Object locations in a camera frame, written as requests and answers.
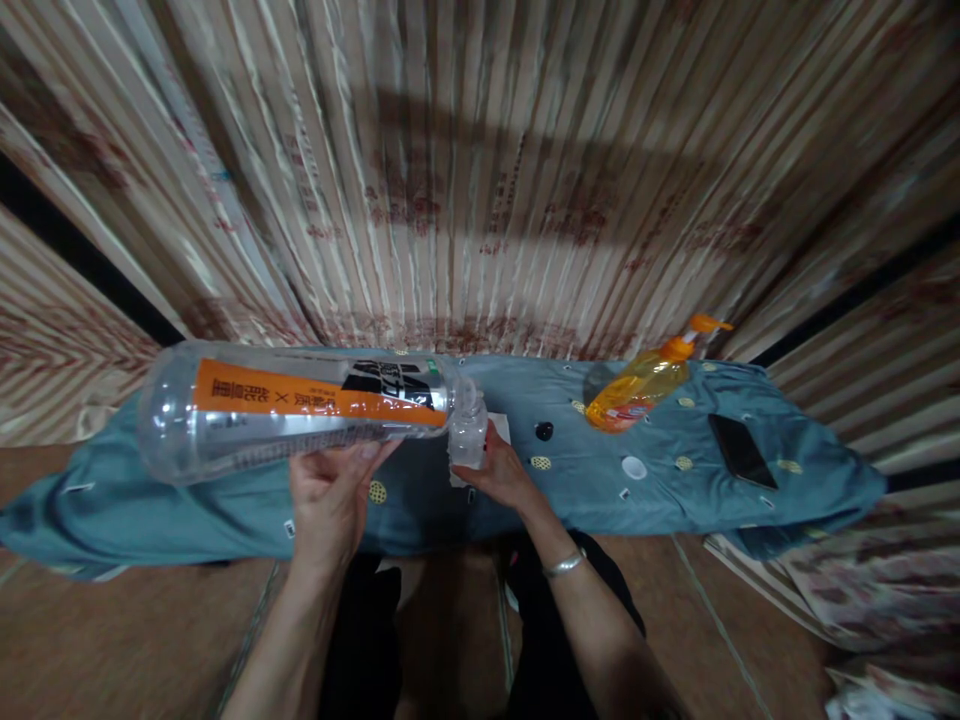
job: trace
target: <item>teal fabric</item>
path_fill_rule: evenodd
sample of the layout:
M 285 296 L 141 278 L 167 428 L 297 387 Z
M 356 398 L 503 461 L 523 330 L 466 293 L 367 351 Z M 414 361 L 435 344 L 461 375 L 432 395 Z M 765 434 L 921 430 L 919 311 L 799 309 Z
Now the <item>teal fabric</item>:
M 550 459 L 549 470 L 528 466 L 531 477 L 567 526 L 588 533 L 724 531 L 765 559 L 808 542 L 817 530 L 855 522 L 884 494 L 885 478 L 787 401 L 762 368 L 704 365 L 692 362 L 690 380 L 622 435 L 591 429 L 573 402 L 595 395 L 623 363 L 475 356 L 461 369 L 479 381 L 489 410 L 508 416 L 520 457 Z M 681 404 L 684 398 L 693 406 Z M 137 451 L 136 402 L 131 398 L 79 448 L 65 472 L 40 480 L 5 508 L 0 542 L 77 579 L 123 565 L 289 558 L 286 462 L 186 488 L 157 482 Z M 749 426 L 779 491 L 727 472 L 710 413 Z M 547 442 L 534 434 L 544 421 L 554 425 Z M 623 472 L 626 455 L 644 462 L 646 478 Z M 680 456 L 692 469 L 677 467 Z M 792 461 L 802 473 L 778 461 Z M 520 528 L 513 511 L 451 487 L 446 437 L 407 441 L 377 479 L 387 500 L 370 505 L 367 550 L 409 555 Z M 630 491 L 625 499 L 624 489 Z

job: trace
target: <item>black trim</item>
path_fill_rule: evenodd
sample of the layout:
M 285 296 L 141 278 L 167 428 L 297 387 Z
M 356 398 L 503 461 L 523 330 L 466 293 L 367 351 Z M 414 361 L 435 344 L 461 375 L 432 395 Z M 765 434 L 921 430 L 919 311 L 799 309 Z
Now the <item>black trim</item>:
M 903 492 L 927 485 L 960 480 L 960 458 L 897 473 L 887 478 L 887 492 Z
M 751 360 L 751 364 L 770 367 L 958 239 L 960 239 L 960 213 L 940 223 L 919 241 L 885 262 L 833 302 L 797 325 Z
M 162 347 L 185 339 L 107 256 L 2 153 L 0 202 Z

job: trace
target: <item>black button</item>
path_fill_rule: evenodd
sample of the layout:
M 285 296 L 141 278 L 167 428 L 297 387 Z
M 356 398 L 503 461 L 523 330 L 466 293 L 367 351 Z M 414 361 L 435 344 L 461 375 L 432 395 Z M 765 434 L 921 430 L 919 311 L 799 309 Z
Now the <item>black button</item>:
M 546 442 L 553 437 L 553 423 L 540 423 L 536 432 L 537 437 Z

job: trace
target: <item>wooden floor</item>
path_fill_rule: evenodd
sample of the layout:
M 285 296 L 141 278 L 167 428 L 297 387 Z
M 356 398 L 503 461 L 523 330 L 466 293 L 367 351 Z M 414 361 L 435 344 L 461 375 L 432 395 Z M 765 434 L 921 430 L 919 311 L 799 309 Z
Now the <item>wooden floor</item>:
M 0 450 L 0 503 L 62 468 L 70 451 Z M 619 564 L 649 642 L 695 717 L 825 716 L 829 646 L 699 538 L 598 540 Z M 420 563 L 420 583 L 397 615 L 404 709 L 495 717 L 521 641 L 519 617 L 501 609 L 493 556 L 471 547 Z M 215 717 L 285 572 L 283 564 L 247 560 L 223 569 L 134 568 L 83 585 L 0 550 L 0 717 Z

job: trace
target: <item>hand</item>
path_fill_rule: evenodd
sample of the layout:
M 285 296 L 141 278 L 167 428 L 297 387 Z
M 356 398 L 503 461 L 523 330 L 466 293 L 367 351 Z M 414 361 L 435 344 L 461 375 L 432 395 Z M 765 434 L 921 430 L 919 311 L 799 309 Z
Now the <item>hand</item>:
M 487 421 L 487 461 L 483 468 L 473 470 L 454 465 L 450 469 L 464 482 L 517 512 L 545 499 L 523 469 L 517 453 L 500 437 L 492 420 Z
M 292 568 L 321 579 L 346 569 L 367 523 L 373 473 L 398 445 L 369 442 L 290 458 Z

